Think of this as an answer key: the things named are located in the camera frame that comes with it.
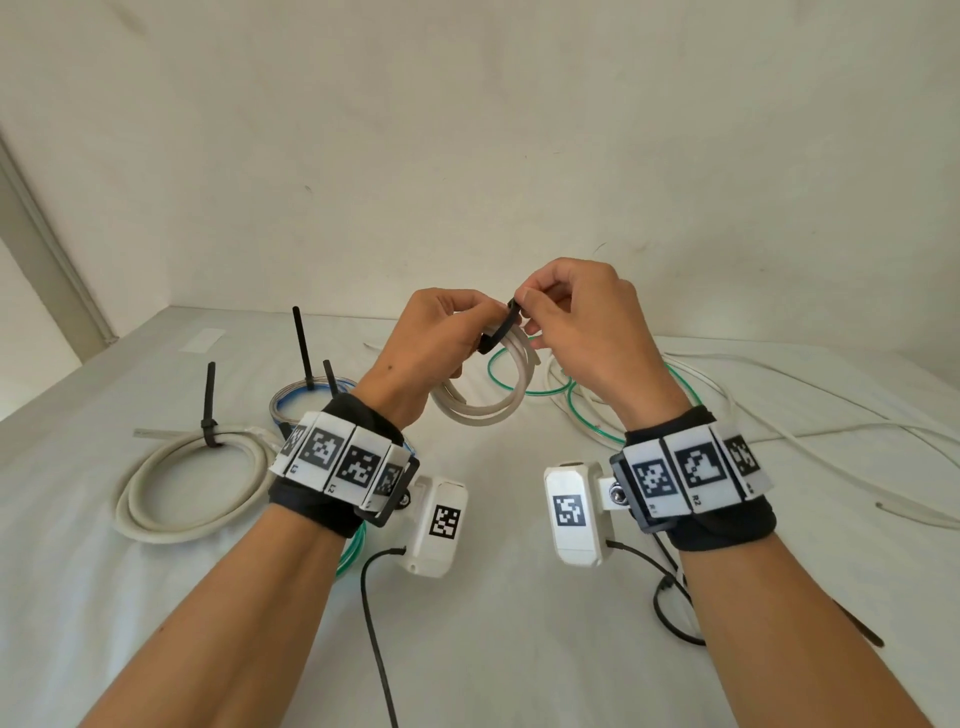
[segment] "hand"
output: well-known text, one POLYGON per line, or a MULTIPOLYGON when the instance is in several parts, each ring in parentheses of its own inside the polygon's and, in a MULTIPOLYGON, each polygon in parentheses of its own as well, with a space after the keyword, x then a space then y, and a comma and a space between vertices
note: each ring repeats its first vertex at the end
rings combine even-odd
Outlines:
POLYGON ((506 305, 479 291, 417 291, 353 395, 400 429, 411 425, 430 390, 460 376, 483 330, 506 315, 506 305))
POLYGON ((607 263, 558 258, 516 290, 534 349, 552 349, 564 371, 609 404, 628 429, 690 408, 654 343, 636 289, 607 263))

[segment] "metal screw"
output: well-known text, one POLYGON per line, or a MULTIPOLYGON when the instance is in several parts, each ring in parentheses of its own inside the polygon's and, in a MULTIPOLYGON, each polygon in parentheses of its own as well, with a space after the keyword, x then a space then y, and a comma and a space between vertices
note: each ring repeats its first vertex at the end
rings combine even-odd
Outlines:
POLYGON ((619 483, 613 483, 610 487, 610 500, 617 505, 623 505, 627 502, 627 494, 623 492, 623 486, 619 483))

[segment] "table surface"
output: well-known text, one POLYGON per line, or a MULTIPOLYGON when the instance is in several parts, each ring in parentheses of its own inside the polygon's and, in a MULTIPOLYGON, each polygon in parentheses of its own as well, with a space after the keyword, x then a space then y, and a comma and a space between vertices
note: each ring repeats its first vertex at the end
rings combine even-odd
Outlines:
MULTIPOLYGON (((327 357, 338 376, 359 378, 376 356, 365 343, 382 344, 393 322, 308 316, 304 325, 318 364, 327 357)), ((960 430, 960 393, 894 354, 659 341, 671 350, 746 353, 888 416, 931 416, 960 430)), ((302 377, 289 316, 170 308, 0 423, 0 704, 10 725, 75 725, 255 518, 176 546, 131 542, 111 527, 116 479, 156 447, 132 431, 195 429, 209 359, 218 365, 222 424, 272 427, 270 397, 302 377), (180 351, 205 328, 226 333, 209 352, 180 351)), ((691 363, 791 428, 864 417, 749 364, 691 363)), ((484 364, 471 359, 458 384, 469 401, 500 397, 484 364)), ((509 359, 502 364, 509 376, 509 359)), ((712 393, 704 399, 723 410, 712 393)), ((748 438, 762 431, 741 425, 748 438)), ((622 553, 601 568, 575 569, 554 552, 543 469, 571 458, 605 462, 608 450, 545 400, 528 399, 506 422, 481 428, 456 425, 431 403, 408 433, 422 470, 466 483, 470 502, 446 577, 415 577, 386 559, 371 571, 373 617, 401 725, 735 725, 706 651, 656 621, 654 570, 622 553)), ((960 473, 904 432, 814 441, 858 472, 960 513, 960 473)), ((756 451, 778 485, 771 500, 782 538, 886 640, 880 654, 931 719, 954 722, 960 655, 944 636, 960 632, 960 535, 878 511, 872 497, 785 443, 756 451)), ((154 507, 161 517, 213 508, 245 467, 239 452, 204 452, 161 478, 154 507)), ((655 552, 626 514, 614 516, 620 540, 655 552)), ((366 552, 400 545, 399 528, 372 529, 366 552)), ((285 726, 388 722, 358 574, 354 567, 333 588, 285 726)), ((679 603, 671 595, 665 602, 682 622, 679 603)))

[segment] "wristband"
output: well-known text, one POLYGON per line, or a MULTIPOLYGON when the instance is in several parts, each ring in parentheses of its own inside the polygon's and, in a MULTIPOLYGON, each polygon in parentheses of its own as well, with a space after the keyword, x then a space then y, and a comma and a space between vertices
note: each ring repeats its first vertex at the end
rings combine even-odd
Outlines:
POLYGON ((641 530, 666 531, 679 550, 705 551, 761 539, 777 519, 773 487, 731 423, 703 405, 670 422, 633 430, 611 458, 641 530))
POLYGON ((338 395, 287 438, 270 468, 278 476, 270 502, 345 538, 364 520, 382 525, 419 464, 402 445, 389 420, 354 395, 338 395))

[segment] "forearm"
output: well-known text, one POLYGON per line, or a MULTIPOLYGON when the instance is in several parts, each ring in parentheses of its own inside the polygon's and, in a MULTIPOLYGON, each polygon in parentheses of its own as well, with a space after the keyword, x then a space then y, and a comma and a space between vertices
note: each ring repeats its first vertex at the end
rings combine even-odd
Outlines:
POLYGON ((681 558, 740 728, 930 725, 776 535, 681 558))
POLYGON ((269 506, 137 652, 83 728, 278 725, 343 544, 269 506))

